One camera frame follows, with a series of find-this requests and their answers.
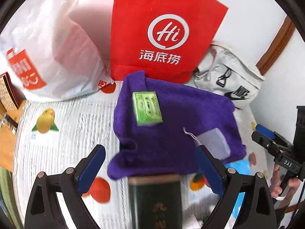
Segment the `fruit print tablecloth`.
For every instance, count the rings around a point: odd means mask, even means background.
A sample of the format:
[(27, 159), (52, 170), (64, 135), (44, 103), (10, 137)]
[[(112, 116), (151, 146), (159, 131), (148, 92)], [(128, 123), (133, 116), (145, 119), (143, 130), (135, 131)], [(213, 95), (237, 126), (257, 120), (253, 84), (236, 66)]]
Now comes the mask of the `fruit print tablecloth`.
[[(99, 91), (63, 102), (26, 101), (19, 121), (12, 173), (15, 201), (23, 224), (37, 174), (42, 171), (47, 175), (61, 174), (67, 168), (75, 167), (97, 144), (101, 144), (106, 149), (106, 159), (98, 176), (110, 184), (111, 198), (105, 204), (97, 203), (91, 196), (83, 201), (100, 228), (132, 228), (128, 180), (113, 181), (107, 175), (107, 166), (119, 151), (113, 118), (121, 86), (122, 82), (116, 83), (112, 94)], [(55, 111), (59, 131), (50, 130), (45, 134), (32, 131), (38, 117), (47, 108)], [(251, 165), (251, 175), (262, 172), (270, 182), (272, 174), (268, 174), (265, 149), (251, 139), (256, 123), (251, 108), (235, 110), (234, 117), (242, 143), (246, 145), (245, 158), (248, 159), (251, 153), (256, 156), (257, 164)], [(218, 196), (206, 185), (199, 191), (192, 191), (190, 181), (193, 176), (181, 177), (183, 219), (194, 215), (202, 220), (210, 214), (209, 207), (217, 203)]]

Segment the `purple towel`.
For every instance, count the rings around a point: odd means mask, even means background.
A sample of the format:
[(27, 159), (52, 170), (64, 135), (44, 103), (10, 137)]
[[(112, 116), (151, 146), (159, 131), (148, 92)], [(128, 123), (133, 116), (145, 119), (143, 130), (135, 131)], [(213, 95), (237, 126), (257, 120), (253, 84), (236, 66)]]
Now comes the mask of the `purple towel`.
[[(155, 92), (163, 121), (138, 126), (134, 92)], [(224, 135), (231, 154), (223, 163), (246, 155), (229, 98), (183, 84), (150, 79), (143, 71), (124, 78), (114, 110), (113, 130), (121, 149), (110, 161), (107, 174), (118, 180), (129, 176), (197, 172), (194, 137), (214, 128)]]

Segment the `dark green tea tin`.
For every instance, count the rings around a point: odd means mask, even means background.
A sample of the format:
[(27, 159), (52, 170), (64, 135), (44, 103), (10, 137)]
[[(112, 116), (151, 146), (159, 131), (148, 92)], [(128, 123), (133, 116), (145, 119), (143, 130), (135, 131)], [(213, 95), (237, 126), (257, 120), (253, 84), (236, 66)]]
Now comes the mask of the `dark green tea tin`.
[(180, 176), (128, 178), (132, 228), (182, 228)]

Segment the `green small packet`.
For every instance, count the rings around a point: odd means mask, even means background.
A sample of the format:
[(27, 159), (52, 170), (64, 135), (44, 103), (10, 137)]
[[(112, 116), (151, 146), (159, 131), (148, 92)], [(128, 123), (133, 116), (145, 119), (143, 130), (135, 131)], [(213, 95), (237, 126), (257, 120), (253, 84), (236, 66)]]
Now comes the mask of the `green small packet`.
[(152, 126), (163, 122), (155, 92), (133, 92), (133, 110), (138, 126)]

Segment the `brown patterned box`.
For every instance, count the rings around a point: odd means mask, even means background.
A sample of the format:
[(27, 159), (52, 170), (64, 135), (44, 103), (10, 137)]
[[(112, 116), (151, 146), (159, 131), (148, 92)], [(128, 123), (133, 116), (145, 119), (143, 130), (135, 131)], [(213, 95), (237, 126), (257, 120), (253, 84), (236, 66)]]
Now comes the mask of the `brown patterned box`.
[(24, 94), (12, 84), (8, 72), (1, 74), (0, 81), (2, 105), (6, 111), (18, 110), (23, 100), (25, 100)]

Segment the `grey Nike bag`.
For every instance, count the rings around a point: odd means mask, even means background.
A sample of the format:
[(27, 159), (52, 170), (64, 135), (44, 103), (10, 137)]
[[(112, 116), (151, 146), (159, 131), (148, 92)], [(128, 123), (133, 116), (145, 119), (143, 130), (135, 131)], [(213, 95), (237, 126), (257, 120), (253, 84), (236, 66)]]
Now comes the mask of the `grey Nike bag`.
[(257, 96), (264, 80), (255, 65), (246, 63), (227, 44), (213, 41), (186, 84), (225, 96), (243, 109)]

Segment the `white plastic shopping bag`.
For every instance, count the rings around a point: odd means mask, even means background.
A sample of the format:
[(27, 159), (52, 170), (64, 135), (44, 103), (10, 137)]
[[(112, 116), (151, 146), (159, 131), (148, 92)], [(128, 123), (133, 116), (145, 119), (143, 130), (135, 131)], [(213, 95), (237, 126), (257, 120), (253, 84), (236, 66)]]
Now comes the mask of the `white plastic shopping bag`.
[(1, 54), (27, 100), (64, 101), (113, 84), (113, 0), (8, 0)]

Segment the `red paper shopping bag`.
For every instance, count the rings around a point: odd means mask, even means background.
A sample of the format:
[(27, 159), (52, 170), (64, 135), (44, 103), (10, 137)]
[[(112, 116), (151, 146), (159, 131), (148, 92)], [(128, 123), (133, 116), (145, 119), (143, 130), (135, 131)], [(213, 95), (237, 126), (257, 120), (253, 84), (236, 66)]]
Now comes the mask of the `red paper shopping bag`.
[(111, 77), (185, 83), (203, 59), (227, 7), (217, 0), (114, 0)]

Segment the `wooden door frame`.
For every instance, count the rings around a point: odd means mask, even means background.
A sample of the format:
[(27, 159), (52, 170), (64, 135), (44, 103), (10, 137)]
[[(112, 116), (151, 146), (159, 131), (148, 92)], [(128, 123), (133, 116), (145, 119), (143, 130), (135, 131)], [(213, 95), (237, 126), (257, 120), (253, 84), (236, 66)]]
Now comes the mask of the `wooden door frame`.
[(266, 74), (266, 72), (272, 67), (272, 65), (281, 55), (288, 42), (290, 41), (295, 28), (296, 27), (292, 20), (289, 18), (289, 16), (286, 16), (282, 26), (272, 40), (269, 48), (256, 64), (262, 76)]

